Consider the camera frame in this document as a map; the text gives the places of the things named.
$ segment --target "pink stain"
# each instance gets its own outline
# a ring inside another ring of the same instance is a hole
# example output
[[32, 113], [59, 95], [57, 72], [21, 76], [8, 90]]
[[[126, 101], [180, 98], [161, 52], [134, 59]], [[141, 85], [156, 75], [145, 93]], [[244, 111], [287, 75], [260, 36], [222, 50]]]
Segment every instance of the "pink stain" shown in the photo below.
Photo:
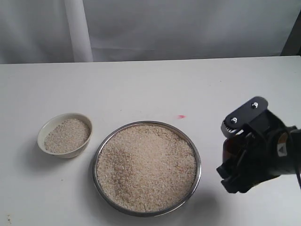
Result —
[[178, 115], [178, 119], [183, 119], [183, 118], [185, 118], [186, 116], [185, 115]]

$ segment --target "screw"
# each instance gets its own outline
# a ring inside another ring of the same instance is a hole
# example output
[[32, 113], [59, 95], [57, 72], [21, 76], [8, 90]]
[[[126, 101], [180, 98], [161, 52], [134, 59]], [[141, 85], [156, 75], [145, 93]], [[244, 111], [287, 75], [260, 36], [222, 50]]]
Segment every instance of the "screw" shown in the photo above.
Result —
[[252, 103], [252, 108], [253, 108], [253, 109], [255, 109], [255, 108], [257, 108], [257, 107], [258, 107], [258, 103], [257, 103], [257, 102]]
[[236, 124], [236, 123], [237, 123], [237, 118], [236, 118], [236, 117], [231, 118], [231, 123], [232, 123], [232, 124]]

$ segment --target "white backdrop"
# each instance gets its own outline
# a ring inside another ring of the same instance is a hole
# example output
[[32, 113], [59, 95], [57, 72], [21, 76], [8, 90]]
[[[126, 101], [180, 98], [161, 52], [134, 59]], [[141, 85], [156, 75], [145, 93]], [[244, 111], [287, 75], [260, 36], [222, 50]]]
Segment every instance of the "white backdrop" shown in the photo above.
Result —
[[277, 56], [300, 0], [0, 0], [0, 63]]

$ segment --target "rice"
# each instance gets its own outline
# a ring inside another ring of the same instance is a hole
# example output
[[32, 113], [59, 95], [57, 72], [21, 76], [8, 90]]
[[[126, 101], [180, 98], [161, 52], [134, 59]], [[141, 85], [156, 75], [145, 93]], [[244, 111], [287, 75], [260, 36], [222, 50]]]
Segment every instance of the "rice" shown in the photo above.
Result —
[[159, 126], [136, 126], [111, 138], [100, 154], [97, 178], [117, 205], [153, 212], [177, 204], [196, 175], [196, 160], [186, 141]]
[[90, 129], [83, 121], [67, 119], [46, 136], [45, 149], [52, 153], [67, 153], [82, 146], [89, 135]]

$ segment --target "metal bowl rim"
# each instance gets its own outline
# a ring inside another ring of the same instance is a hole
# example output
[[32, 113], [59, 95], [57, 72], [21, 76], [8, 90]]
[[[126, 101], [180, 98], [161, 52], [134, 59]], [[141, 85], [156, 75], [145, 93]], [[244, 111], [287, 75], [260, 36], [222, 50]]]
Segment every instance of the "metal bowl rim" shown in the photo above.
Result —
[[[196, 172], [196, 176], [194, 179], [194, 182], [191, 186], [191, 189], [188, 191], [188, 193], [183, 197], [183, 199], [181, 199], [177, 204], [164, 209], [164, 210], [159, 210], [159, 211], [155, 211], [155, 212], [136, 212], [136, 211], [132, 211], [132, 210], [128, 210], [126, 208], [123, 208], [119, 205], [117, 205], [116, 203], [114, 203], [107, 195], [106, 193], [103, 191], [102, 186], [100, 185], [98, 179], [97, 179], [97, 164], [98, 164], [98, 159], [99, 159], [99, 155], [101, 154], [103, 147], [106, 145], [106, 143], [113, 137], [115, 136], [118, 132], [127, 129], [129, 127], [134, 127], [134, 126], [142, 126], [142, 125], [154, 125], [154, 126], [160, 126], [166, 129], [171, 130], [172, 132], [176, 133], [177, 135], [179, 135], [182, 139], [184, 139], [189, 145], [190, 147], [193, 149], [194, 151], [194, 157], [196, 159], [196, 164], [197, 164], [197, 172]], [[98, 193], [102, 196], [103, 199], [105, 199], [105, 201], [111, 205], [113, 208], [115, 208], [116, 210], [131, 215], [131, 216], [136, 216], [136, 217], [155, 217], [155, 216], [160, 216], [160, 215], [164, 215], [167, 214], [171, 211], [176, 210], [177, 208], [181, 207], [191, 196], [192, 194], [195, 192], [196, 188], [198, 187], [198, 183], [200, 181], [200, 177], [201, 177], [201, 159], [200, 156], [198, 154], [198, 150], [195, 147], [195, 145], [193, 144], [193, 142], [189, 139], [189, 137], [184, 134], [181, 130], [179, 130], [178, 128], [171, 126], [169, 124], [163, 123], [163, 122], [159, 122], [159, 121], [136, 121], [136, 122], [132, 122], [129, 124], [126, 124], [118, 129], [116, 129], [115, 131], [113, 131], [110, 135], [108, 135], [103, 142], [100, 144], [100, 146], [98, 147], [94, 158], [93, 158], [93, 181], [94, 181], [94, 185], [96, 186]]]

